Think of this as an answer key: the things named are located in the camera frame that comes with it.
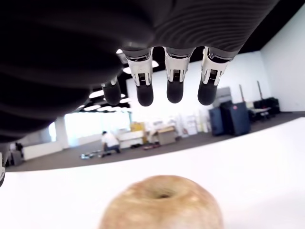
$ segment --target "white wall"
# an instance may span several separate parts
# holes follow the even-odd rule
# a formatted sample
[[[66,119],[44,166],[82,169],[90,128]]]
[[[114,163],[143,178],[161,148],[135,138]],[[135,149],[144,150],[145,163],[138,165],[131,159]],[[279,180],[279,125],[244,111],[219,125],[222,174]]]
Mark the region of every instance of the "white wall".
[[[29,160],[36,157],[56,153],[62,150],[63,148],[60,142],[49,142],[45,144],[24,147],[23,152],[24,159]]]
[[[80,138],[76,138],[73,140],[73,142],[70,142],[70,146],[71,147],[76,147],[76,146],[81,146],[84,144],[88,144],[90,142],[95,142],[100,140],[102,137],[101,134],[96,134],[96,135],[90,135],[90,136],[86,136],[86,137],[80,137]]]
[[[203,106],[198,102],[197,93],[201,77],[201,62],[189,64],[188,72],[184,81],[184,93],[182,100],[177,104],[172,104],[167,100],[166,72],[156,72],[152,76],[152,86],[154,101],[151,106],[143,107],[138,103],[136,87],[133,79],[127,80],[128,95],[131,98],[133,121],[147,121],[176,115],[177,113],[188,115],[198,112],[207,115],[207,109],[211,106]],[[260,100],[260,94],[256,81],[259,80],[263,97],[271,96],[267,74],[262,62],[260,52],[250,52],[237,55],[228,65],[222,76],[218,88],[231,88],[234,103],[242,101],[239,84],[243,87],[246,101]]]
[[[56,141],[60,142],[63,149],[69,148],[69,141],[64,117],[58,117],[55,121]]]
[[[282,111],[305,111],[305,5],[261,50]]]

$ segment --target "person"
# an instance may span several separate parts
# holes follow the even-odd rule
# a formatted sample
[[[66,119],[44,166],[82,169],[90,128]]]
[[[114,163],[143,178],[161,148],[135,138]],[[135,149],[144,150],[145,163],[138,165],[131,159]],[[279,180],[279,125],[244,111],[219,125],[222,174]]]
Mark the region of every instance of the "person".
[[[121,152],[119,140],[112,133],[108,133],[107,131],[103,131],[102,133],[102,147],[105,152],[111,150],[115,150],[118,154]]]

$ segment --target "ceiling light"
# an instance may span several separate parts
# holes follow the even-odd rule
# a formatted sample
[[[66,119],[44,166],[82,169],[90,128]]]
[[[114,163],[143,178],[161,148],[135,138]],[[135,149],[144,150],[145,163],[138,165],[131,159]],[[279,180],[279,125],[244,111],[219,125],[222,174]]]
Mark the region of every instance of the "ceiling light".
[[[93,92],[89,95],[89,98],[95,98],[95,97],[99,97],[99,96],[103,96],[104,95],[104,91],[103,90],[100,90],[100,91],[96,91],[96,92]]]
[[[130,98],[125,98],[125,99],[121,99],[120,103],[123,104],[123,103],[128,103],[130,101],[131,101]]]
[[[100,108],[100,107],[101,107],[100,105],[93,105],[93,106],[85,107],[84,110],[85,111],[93,111],[93,110],[96,110],[97,108]]]
[[[131,74],[132,71],[130,70],[130,67],[124,68],[123,72],[125,72],[126,74]]]
[[[157,61],[152,61],[152,66],[153,66],[153,68],[156,68],[159,66],[159,64]]]
[[[112,107],[108,111],[119,111],[121,108],[119,106]]]
[[[152,61],[152,66],[153,66],[153,68],[155,68],[155,67],[158,67],[159,64],[158,64],[157,61]],[[131,74],[132,73],[130,67],[124,68],[123,72],[125,72],[126,74]]]
[[[104,106],[104,107],[101,107],[101,108],[97,109],[97,111],[107,111],[110,108],[112,108],[112,106]]]

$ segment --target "black fingertip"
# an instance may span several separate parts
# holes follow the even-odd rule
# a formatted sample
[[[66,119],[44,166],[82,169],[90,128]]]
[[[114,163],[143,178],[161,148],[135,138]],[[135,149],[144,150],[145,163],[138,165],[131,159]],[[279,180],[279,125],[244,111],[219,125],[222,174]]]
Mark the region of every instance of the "black fingertip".
[[[176,104],[182,100],[183,97],[183,82],[170,82],[167,80],[167,99]]]
[[[117,105],[121,100],[121,88],[119,82],[117,81],[115,85],[107,83],[105,87],[102,87],[104,91],[104,96],[110,105]]]
[[[199,89],[198,89],[198,101],[202,105],[211,105],[216,97],[217,86],[213,83],[204,84],[202,79],[200,79]]]
[[[137,86],[138,101],[142,106],[150,106],[153,103],[153,86]]]

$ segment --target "robotic hand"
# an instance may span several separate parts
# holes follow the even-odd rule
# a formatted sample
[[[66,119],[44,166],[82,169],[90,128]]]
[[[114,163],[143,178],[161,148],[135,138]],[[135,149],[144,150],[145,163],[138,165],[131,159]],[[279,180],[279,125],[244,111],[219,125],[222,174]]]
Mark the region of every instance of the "robotic hand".
[[[109,104],[118,104],[118,49],[139,103],[149,106],[153,48],[164,47],[167,98],[178,103],[191,55],[204,46],[198,100],[211,104],[228,63],[278,1],[6,1],[0,8],[0,144],[74,111],[93,85],[102,86]],[[6,152],[0,152],[1,185]]]

